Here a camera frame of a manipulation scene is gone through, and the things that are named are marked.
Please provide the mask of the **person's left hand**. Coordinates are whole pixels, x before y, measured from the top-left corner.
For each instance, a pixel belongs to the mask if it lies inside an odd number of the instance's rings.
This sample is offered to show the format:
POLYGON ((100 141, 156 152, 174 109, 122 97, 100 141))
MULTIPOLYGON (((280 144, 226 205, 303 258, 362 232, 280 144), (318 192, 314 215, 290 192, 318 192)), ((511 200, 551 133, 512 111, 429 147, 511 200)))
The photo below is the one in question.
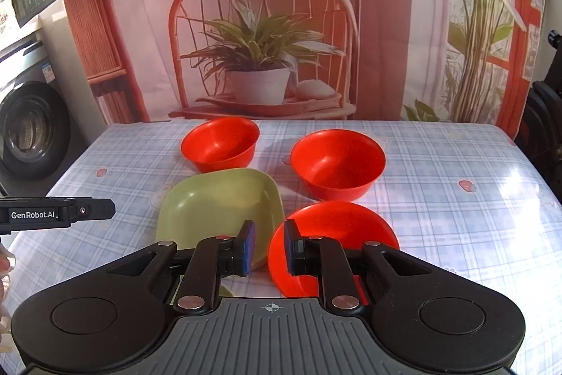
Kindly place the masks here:
POLYGON ((12 340, 12 317, 5 306, 8 292, 11 288, 11 277, 9 276, 15 267, 15 257, 5 246, 1 246, 0 253, 0 338, 1 352, 7 353, 13 350, 12 340))

